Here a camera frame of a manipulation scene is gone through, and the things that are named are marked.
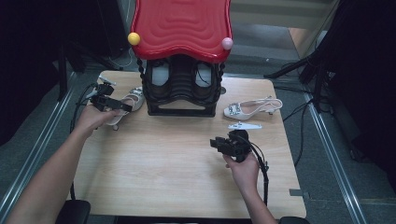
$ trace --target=white sandal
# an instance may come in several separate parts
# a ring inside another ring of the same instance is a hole
[[[224,115],[231,119],[247,120],[262,111],[273,114],[282,106],[282,101],[268,96],[265,99],[230,104],[224,109]]]
[[[128,95],[124,96],[120,101],[126,105],[130,105],[132,107],[132,112],[138,110],[140,107],[142,107],[142,104],[145,101],[142,87],[131,89]],[[120,113],[106,124],[113,126],[113,130],[116,131],[119,129],[118,123],[120,122],[122,117],[127,114],[129,114],[128,111],[120,110]]]

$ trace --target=human arm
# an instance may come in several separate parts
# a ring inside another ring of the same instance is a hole
[[[227,155],[223,155],[223,158],[227,162],[226,167],[231,168],[233,172],[233,180],[245,201],[251,221],[254,224],[276,224],[257,191],[259,163],[254,155],[249,153],[242,162],[236,162]]]
[[[85,106],[74,131],[23,190],[7,223],[55,223],[74,180],[85,141],[93,130],[117,114],[118,111],[100,112],[93,105]]]

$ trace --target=forearm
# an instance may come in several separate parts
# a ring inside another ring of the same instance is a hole
[[[254,224],[276,224],[276,220],[256,189],[241,190],[251,221]]]
[[[71,133],[29,182],[8,223],[54,223],[73,182],[86,136]]]

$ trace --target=metal rail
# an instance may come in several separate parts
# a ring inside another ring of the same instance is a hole
[[[313,98],[313,96],[309,93],[305,93],[304,98],[308,102]],[[344,200],[346,202],[346,207],[349,210],[349,214],[352,218],[353,223],[367,224],[368,222],[361,209],[359,199],[356,196],[355,190],[353,189],[352,184],[347,177],[347,173],[344,170],[343,164],[338,158],[337,152],[334,148],[329,132],[327,131],[326,125],[324,124],[322,116],[317,112],[312,104],[309,105],[309,110],[318,129],[320,139],[325,148],[327,157],[332,167],[332,171],[334,172],[335,179],[337,180],[338,186],[340,187],[341,193],[343,194]]]
[[[58,102],[54,107],[45,127],[41,131],[41,134],[38,136],[38,139],[35,142],[35,145],[33,146],[19,174],[17,175],[16,179],[7,190],[4,198],[0,202],[0,223],[6,222],[6,219],[11,212],[13,206],[15,205],[23,189],[26,187],[27,183],[30,181],[32,175],[34,174],[35,168],[37,167],[47,147],[47,144],[52,137],[56,126],[58,125],[59,119],[64,113],[68,102],[70,101],[70,97],[74,91],[74,87],[76,86],[74,85],[76,79],[77,75],[73,72],[71,74],[71,77],[69,78],[70,89],[68,90],[62,101]]]

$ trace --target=human hand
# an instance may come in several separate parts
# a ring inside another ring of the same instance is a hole
[[[257,190],[259,163],[251,152],[242,162],[236,162],[232,157],[224,154],[223,159],[227,162],[226,167],[231,168],[233,181],[242,193]]]
[[[93,130],[99,128],[119,113],[119,110],[101,112],[93,105],[86,105],[79,116],[75,131],[81,132],[88,138]]]

